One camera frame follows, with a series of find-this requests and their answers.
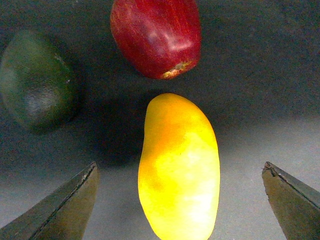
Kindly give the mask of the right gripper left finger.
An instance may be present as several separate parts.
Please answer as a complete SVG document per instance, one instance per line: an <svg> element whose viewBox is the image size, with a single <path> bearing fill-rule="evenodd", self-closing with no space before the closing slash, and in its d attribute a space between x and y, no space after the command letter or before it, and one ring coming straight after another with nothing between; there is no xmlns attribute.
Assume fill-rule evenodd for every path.
<svg viewBox="0 0 320 240"><path fill-rule="evenodd" d="M92 162L28 211L0 229L2 240L81 240L98 191Z"/></svg>

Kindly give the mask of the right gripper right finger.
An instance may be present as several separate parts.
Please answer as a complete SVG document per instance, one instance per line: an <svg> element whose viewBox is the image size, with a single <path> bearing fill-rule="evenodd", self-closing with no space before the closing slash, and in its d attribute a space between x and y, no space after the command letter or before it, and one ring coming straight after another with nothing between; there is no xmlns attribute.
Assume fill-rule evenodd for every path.
<svg viewBox="0 0 320 240"><path fill-rule="evenodd" d="M288 240L320 238L320 192L267 161L261 174L271 209Z"/></svg>

